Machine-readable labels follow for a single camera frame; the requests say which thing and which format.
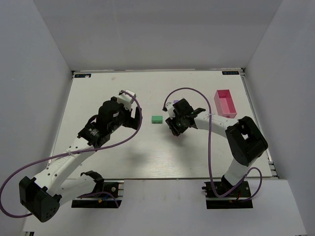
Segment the green arch wood block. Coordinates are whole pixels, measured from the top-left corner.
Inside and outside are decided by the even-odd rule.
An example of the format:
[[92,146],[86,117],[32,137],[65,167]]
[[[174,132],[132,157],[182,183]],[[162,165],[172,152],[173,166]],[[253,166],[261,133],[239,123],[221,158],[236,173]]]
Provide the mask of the green arch wood block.
[[151,117],[152,124],[162,124],[163,123],[163,116],[152,116]]

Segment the pink plastic box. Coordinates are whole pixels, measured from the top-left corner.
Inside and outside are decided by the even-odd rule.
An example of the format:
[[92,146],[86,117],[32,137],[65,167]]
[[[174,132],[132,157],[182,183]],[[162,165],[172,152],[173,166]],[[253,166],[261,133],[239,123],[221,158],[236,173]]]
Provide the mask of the pink plastic box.
[[228,89],[217,90],[214,96],[217,114],[226,118],[235,118],[236,108]]

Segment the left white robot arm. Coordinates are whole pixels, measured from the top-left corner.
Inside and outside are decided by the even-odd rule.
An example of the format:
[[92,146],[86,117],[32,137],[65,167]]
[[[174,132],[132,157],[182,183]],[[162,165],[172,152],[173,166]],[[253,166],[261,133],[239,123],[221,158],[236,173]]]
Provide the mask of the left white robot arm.
[[136,107],[135,93],[120,91],[119,95],[103,102],[98,113],[87,121],[67,150],[56,155],[54,161],[34,177],[24,177],[19,182],[21,204],[40,222],[50,220],[61,205],[83,195],[93,196],[103,192],[104,179],[95,171],[83,172],[78,178],[66,179],[86,159],[102,149],[121,126],[139,131],[142,114]]

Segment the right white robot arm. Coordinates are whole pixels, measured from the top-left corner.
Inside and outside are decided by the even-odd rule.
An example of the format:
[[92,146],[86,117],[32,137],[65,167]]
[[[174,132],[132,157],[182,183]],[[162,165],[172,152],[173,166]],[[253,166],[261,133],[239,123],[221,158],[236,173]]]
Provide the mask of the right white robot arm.
[[169,115],[165,122],[174,136],[194,128],[227,139],[233,160],[218,187],[215,187],[213,180],[210,181],[213,193],[218,198],[226,197],[234,191],[253,169],[253,163],[268,148],[267,141],[248,116],[235,119],[212,115],[204,108],[194,109],[185,99],[176,103],[168,102],[163,110]]

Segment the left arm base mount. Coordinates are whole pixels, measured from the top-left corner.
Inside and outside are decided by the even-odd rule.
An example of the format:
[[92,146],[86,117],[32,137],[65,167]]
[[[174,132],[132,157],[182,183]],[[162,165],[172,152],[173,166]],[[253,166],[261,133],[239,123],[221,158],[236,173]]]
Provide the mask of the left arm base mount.
[[119,208],[124,195],[123,180],[109,180],[103,186],[93,191],[93,195],[76,198],[72,201],[72,208],[96,208],[96,209],[115,209]]

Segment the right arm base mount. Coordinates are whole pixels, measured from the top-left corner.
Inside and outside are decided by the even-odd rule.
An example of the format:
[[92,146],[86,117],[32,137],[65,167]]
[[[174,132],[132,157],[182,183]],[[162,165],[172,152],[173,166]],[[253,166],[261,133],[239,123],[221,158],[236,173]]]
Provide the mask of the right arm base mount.
[[250,209],[253,208],[249,183],[243,181],[235,190],[223,198],[218,198],[212,189],[210,182],[204,182],[201,188],[205,193],[207,209]]

